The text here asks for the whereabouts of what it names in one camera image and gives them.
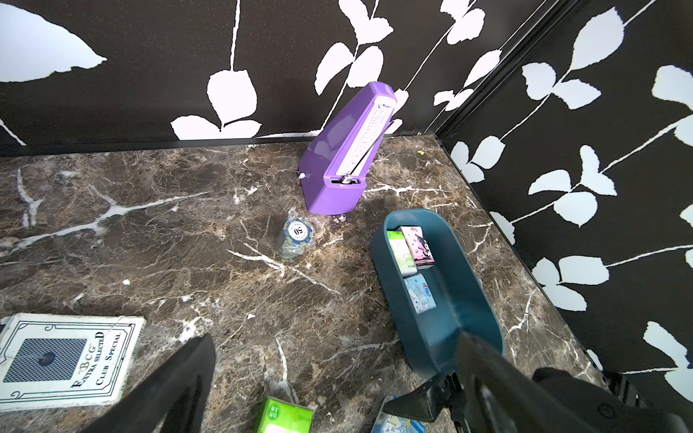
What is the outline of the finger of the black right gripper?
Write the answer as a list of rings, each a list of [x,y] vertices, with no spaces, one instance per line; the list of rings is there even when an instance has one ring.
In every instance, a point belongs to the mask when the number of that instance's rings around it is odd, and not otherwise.
[[[414,391],[386,402],[385,414],[433,423],[443,409],[448,409],[451,420],[460,415],[460,381],[456,373],[439,373]]]

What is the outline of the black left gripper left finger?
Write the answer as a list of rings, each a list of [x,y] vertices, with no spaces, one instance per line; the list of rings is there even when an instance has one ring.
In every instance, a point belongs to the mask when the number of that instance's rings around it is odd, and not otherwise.
[[[216,365],[211,335],[193,337],[86,432],[199,432]]]

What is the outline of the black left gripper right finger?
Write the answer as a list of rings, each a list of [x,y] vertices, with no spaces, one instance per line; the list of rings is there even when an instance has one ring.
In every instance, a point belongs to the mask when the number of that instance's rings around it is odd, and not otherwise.
[[[456,356],[473,432],[595,430],[482,339],[462,332]]]

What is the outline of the blue cartoon tissue pack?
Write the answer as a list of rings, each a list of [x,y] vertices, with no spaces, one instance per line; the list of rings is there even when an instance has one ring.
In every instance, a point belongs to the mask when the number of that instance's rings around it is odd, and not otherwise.
[[[422,274],[405,278],[404,284],[417,314],[422,314],[437,307],[429,284]]]
[[[371,433],[425,433],[426,427],[417,420],[409,420],[402,417],[389,415],[384,412],[384,406],[395,397],[384,397],[380,411],[375,419]]]

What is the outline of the pink Kuromi tissue pack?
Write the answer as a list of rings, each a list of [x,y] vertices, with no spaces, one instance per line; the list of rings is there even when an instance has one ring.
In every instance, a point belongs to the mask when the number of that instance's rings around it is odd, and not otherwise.
[[[401,226],[399,231],[404,235],[411,257],[418,269],[427,269],[435,265],[431,248],[421,227]]]

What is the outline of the green pocket tissue pack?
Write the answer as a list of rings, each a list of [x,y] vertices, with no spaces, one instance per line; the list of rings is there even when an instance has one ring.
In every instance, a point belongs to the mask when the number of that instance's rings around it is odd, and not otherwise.
[[[388,244],[395,258],[398,270],[404,278],[417,274],[417,266],[411,255],[406,238],[400,231],[387,231]]]

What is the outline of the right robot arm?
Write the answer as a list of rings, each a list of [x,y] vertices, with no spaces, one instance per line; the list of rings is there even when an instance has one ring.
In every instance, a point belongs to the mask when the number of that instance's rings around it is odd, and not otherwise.
[[[443,409],[459,432],[686,432],[679,416],[629,406],[568,372],[537,369],[527,379],[505,362],[468,373],[438,373],[386,402],[389,415],[434,422]]]

